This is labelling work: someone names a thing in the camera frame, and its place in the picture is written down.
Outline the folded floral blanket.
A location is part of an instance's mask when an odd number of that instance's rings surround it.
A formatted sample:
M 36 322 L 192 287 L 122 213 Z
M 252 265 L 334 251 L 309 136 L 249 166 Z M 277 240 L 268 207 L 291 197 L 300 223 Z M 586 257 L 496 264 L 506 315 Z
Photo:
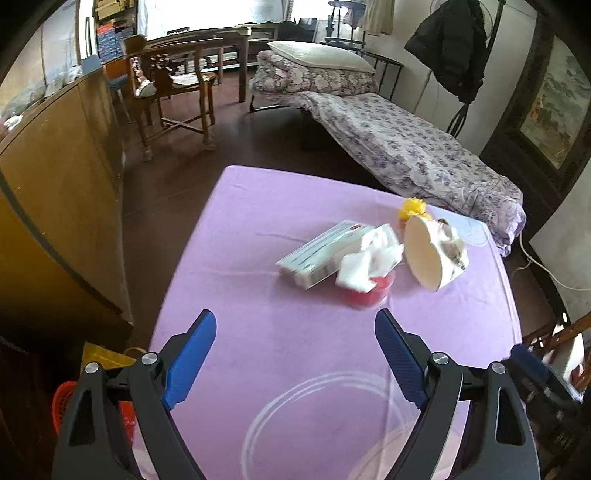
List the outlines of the folded floral blanket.
M 256 73 L 249 81 L 252 92 L 294 94 L 314 91 L 353 96 L 378 91 L 373 73 L 308 67 L 270 50 L 259 52 L 257 62 Z

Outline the white medicine box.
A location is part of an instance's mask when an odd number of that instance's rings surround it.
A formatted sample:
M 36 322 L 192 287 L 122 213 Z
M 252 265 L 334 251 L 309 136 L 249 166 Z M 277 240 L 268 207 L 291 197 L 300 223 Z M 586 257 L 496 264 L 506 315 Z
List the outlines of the white medicine box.
M 342 258 L 359 251 L 363 236 L 374 229 L 349 220 L 339 222 L 281 258 L 276 266 L 298 288 L 311 289 L 338 272 Z

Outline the white pillow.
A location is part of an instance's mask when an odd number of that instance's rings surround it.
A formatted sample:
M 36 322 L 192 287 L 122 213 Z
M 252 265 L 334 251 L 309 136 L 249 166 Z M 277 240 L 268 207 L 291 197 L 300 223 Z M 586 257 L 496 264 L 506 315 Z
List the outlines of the white pillow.
M 287 40 L 270 42 L 269 47 L 273 53 L 306 67 L 375 73 L 375 68 L 361 56 L 338 47 Z

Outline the framed landscape painting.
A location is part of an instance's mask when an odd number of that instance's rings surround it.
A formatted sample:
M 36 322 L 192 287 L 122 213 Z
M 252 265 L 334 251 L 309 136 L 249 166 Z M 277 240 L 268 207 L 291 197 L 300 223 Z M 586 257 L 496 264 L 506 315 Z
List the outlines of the framed landscape painting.
M 548 209 L 566 197 L 590 159 L 590 66 L 542 17 L 482 158 L 528 203 Z

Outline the wooden bookshelf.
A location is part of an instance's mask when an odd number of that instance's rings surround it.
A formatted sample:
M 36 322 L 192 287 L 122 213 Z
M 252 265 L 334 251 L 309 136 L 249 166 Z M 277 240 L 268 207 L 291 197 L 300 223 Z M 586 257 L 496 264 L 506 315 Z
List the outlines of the wooden bookshelf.
M 98 0 L 94 2 L 97 54 L 103 64 L 123 56 L 126 38 L 137 33 L 135 0 Z

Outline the nearby wooden chair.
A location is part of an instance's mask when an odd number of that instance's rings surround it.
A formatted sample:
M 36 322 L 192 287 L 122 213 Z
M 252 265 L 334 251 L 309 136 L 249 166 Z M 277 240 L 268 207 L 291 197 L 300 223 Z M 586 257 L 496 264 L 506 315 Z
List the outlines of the nearby wooden chair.
M 548 323 L 523 337 L 523 343 L 552 366 L 576 391 L 590 386 L 590 343 L 583 334 L 590 330 L 590 313 L 574 323 Z

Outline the white tissue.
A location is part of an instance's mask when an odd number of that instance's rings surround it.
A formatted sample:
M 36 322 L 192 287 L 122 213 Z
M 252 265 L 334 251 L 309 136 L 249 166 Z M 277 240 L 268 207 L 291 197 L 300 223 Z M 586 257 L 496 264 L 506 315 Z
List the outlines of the white tissue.
M 353 292 L 373 291 L 403 260 L 404 244 L 390 224 L 363 234 L 358 251 L 342 257 L 335 284 Z

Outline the black metal bed frame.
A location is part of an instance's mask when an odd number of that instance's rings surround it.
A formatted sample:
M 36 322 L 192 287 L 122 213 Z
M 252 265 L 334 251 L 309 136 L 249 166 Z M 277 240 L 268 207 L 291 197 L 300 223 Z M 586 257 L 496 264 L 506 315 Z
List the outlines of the black metal bed frame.
M 375 69 L 374 78 L 378 85 L 378 94 L 390 102 L 394 101 L 394 92 L 396 92 L 401 74 L 405 68 L 403 63 L 382 54 L 370 52 L 352 43 L 325 42 L 325 45 L 352 51 L 372 64 Z

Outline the black coat stand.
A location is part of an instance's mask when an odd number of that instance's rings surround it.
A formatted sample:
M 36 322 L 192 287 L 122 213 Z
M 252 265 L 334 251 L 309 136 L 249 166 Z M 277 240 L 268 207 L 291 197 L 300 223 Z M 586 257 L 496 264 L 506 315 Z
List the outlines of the black coat stand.
M 506 1 L 498 1 L 496 16 L 490 35 L 486 36 L 485 28 L 482 28 L 482 32 L 477 35 L 474 41 L 475 49 L 470 60 L 468 79 L 464 82 L 463 91 L 458 97 L 462 106 L 454 115 L 447 128 L 447 132 L 455 138 L 462 131 L 468 117 L 469 108 L 484 84 L 485 69 L 492 54 L 505 5 Z

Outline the floral bed quilt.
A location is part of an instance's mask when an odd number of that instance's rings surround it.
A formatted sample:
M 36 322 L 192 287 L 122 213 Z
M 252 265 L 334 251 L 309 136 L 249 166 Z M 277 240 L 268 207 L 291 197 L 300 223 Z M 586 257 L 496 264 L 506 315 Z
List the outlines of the floral bed quilt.
M 526 224 L 521 190 L 452 135 L 375 93 L 317 92 L 291 102 L 392 192 L 485 223 L 502 256 Z

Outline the wooden sideboard cabinet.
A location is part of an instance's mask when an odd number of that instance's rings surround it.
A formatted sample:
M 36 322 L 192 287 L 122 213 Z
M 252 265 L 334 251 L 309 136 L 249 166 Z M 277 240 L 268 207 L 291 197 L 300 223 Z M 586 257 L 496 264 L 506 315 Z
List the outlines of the wooden sideboard cabinet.
M 29 110 L 2 140 L 2 319 L 125 343 L 124 160 L 102 70 Z

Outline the yellow foam fruit net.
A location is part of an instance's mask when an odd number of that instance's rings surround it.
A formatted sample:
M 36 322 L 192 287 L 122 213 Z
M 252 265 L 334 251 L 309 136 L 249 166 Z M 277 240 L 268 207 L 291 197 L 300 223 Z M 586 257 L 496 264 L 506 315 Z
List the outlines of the yellow foam fruit net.
M 401 222 L 408 222 L 415 216 L 427 220 L 433 219 L 433 216 L 427 211 L 427 203 L 423 199 L 415 197 L 405 199 L 399 209 L 399 219 Z

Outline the wooden desk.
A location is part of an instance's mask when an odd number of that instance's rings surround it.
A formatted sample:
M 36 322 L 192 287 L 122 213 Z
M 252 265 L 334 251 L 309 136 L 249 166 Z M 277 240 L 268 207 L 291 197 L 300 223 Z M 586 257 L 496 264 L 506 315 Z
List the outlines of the wooden desk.
M 245 103 L 247 89 L 247 50 L 249 49 L 250 35 L 252 35 L 252 27 L 249 25 L 198 29 L 148 40 L 147 46 L 155 47 L 168 43 L 197 42 L 204 49 L 235 49 L 238 51 L 238 102 Z

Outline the purple tablecloth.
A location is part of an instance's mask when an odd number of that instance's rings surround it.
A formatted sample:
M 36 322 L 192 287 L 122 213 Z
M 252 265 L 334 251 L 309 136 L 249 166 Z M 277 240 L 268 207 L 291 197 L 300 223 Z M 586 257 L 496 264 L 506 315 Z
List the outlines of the purple tablecloth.
M 211 310 L 217 331 L 172 412 L 209 479 L 381 479 L 417 419 L 374 333 L 332 279 L 277 261 L 342 220 L 394 223 L 394 195 L 244 166 L 223 170 L 173 274 L 150 346 Z

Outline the carved wooden chair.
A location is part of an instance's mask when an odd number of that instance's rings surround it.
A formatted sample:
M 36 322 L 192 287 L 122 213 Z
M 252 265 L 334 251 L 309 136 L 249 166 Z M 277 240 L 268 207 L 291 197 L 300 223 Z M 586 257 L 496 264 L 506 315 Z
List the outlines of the carved wooden chair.
M 128 75 L 131 97 L 128 109 L 137 125 L 142 154 L 145 160 L 152 158 L 151 144 L 159 137 L 182 129 L 197 133 L 205 147 L 213 146 L 211 127 L 215 125 L 212 87 L 217 79 L 213 72 L 200 68 L 204 50 L 221 45 L 219 38 L 175 40 L 150 44 L 142 35 L 133 35 L 123 41 L 122 50 Z M 175 56 L 188 55 L 193 59 L 194 70 L 177 75 L 173 70 Z M 159 105 L 162 99 L 195 92 L 198 112 L 186 120 L 176 120 L 163 115 L 159 117 L 160 130 L 148 134 L 145 116 L 150 107 Z

